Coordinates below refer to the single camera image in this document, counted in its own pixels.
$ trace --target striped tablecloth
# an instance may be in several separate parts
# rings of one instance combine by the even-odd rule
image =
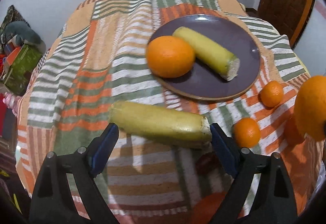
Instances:
[[[228,102],[197,103],[164,89],[151,75],[145,49],[151,34],[180,16],[210,14],[245,29],[261,53],[260,75],[244,95]],[[231,136],[231,126],[245,116],[261,129],[255,153],[280,152],[290,174],[298,212],[316,184],[322,143],[307,139],[290,148],[283,129],[295,97],[309,74],[289,46],[286,35],[268,22],[249,17],[236,0],[86,0],[64,25],[35,71],[19,105],[20,177],[32,193],[47,152],[58,155],[87,146],[108,124],[117,100],[162,105],[206,115]],[[282,103],[270,110],[258,92],[271,80],[284,89]],[[121,223],[186,223],[191,208],[212,192],[227,190],[232,179],[222,169],[207,177],[195,173],[200,150],[158,144],[120,131],[107,167],[96,178],[108,206]],[[86,211],[72,178],[76,208]],[[255,175],[244,204],[249,212],[257,190]]]

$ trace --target yellow cylindrical object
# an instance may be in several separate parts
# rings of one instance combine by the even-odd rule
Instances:
[[[211,141],[205,116],[160,106],[117,101],[110,108],[110,122],[127,134],[162,144],[200,149]]]
[[[179,27],[173,36],[190,44],[195,50],[196,57],[227,81],[238,74],[239,58],[220,44],[187,27]]]

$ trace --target plate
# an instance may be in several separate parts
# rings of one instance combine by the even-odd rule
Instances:
[[[189,15],[169,21],[150,38],[172,35],[185,26],[219,43],[240,59],[238,75],[226,81],[200,60],[187,74],[173,79],[157,77],[171,91],[202,101],[226,101],[241,96],[254,84],[260,71],[260,54],[251,36],[232,21],[211,15]]]

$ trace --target plate rim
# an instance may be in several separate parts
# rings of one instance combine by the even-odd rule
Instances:
[[[185,16],[181,16],[181,17],[178,17],[176,19],[173,19],[173,20],[170,20],[169,22],[161,25],[156,31],[154,31],[151,35],[151,37],[149,38],[148,42],[147,42],[147,45],[151,42],[151,38],[153,37],[153,35],[163,26],[165,26],[166,24],[170,23],[171,21],[175,21],[177,19],[180,19],[180,18],[184,18],[184,17],[189,17],[189,16],[210,16],[210,17],[214,17],[214,18],[221,18],[221,17],[218,17],[218,16],[214,16],[214,15],[208,15],[208,14],[191,14],[191,15],[185,15]],[[239,26],[238,24],[232,22],[234,25],[240,27],[242,30],[244,30],[251,38],[252,36],[244,29],[242,28],[241,26]],[[258,50],[258,53],[259,53],[259,57],[260,57],[260,62],[261,63],[261,52],[259,50],[259,47],[258,45],[256,44],[256,42],[254,41],[255,43],[255,46],[257,47],[257,50]],[[245,94],[252,86],[253,84],[257,81],[258,79],[258,76],[260,74],[260,67],[259,67],[259,70],[258,70],[258,73],[257,73],[257,76],[255,77],[255,80],[246,88],[244,89],[243,91],[241,92],[238,92],[237,94],[234,94],[234,95],[230,95],[230,96],[226,96],[226,97],[217,97],[217,98],[213,98],[213,97],[201,97],[201,96],[196,96],[196,95],[192,95],[192,94],[189,94],[189,93],[186,93],[184,91],[181,91],[179,89],[176,89],[175,87],[171,86],[170,84],[168,84],[167,82],[165,82],[161,77],[155,75],[152,70],[150,69],[152,75],[156,78],[156,80],[162,85],[164,86],[165,88],[171,90],[172,92],[176,93],[176,94],[179,94],[183,97],[187,97],[187,98],[191,98],[191,99],[194,99],[194,100],[197,100],[197,101],[204,101],[204,102],[207,102],[207,101],[211,101],[211,102],[226,102],[228,100],[232,100],[232,99],[235,99],[237,97],[240,97],[241,95]]]

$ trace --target orange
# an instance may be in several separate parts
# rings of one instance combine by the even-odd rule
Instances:
[[[285,124],[284,136],[290,146],[295,146],[304,142],[305,138],[299,133],[293,116],[291,116]]]
[[[192,209],[190,224],[208,224],[225,198],[226,192],[214,193],[204,197]],[[244,216],[241,210],[238,218]]]
[[[267,85],[260,91],[261,102],[266,107],[275,107],[278,105],[281,102],[283,95],[283,87],[275,80],[267,83]]]
[[[245,117],[233,127],[234,139],[239,147],[254,147],[260,140],[260,130],[257,122]]]
[[[316,141],[325,139],[326,77],[314,76],[304,82],[294,103],[294,117],[299,133]]]
[[[177,78],[192,69],[195,62],[193,48],[174,36],[161,36],[151,41],[146,59],[151,71],[162,78]]]

